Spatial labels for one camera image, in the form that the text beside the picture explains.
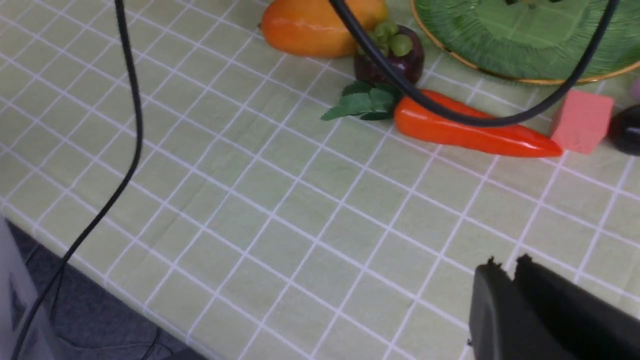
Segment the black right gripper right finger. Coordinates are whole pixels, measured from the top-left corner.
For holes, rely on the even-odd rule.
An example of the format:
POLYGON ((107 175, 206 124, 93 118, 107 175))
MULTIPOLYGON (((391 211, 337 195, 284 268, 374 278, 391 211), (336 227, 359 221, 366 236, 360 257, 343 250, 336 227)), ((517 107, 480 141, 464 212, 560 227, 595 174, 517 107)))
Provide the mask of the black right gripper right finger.
POLYGON ((517 259, 514 284, 555 341, 578 360, 638 360, 637 317, 591 294, 530 255, 517 259))

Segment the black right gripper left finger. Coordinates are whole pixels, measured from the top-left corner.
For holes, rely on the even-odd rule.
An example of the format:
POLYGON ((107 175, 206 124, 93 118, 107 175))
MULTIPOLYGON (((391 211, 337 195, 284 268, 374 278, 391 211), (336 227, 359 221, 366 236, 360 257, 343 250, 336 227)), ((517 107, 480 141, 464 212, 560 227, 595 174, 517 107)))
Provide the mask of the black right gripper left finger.
POLYGON ((502 264, 474 271, 469 343, 476 360, 574 360, 546 330, 502 264))

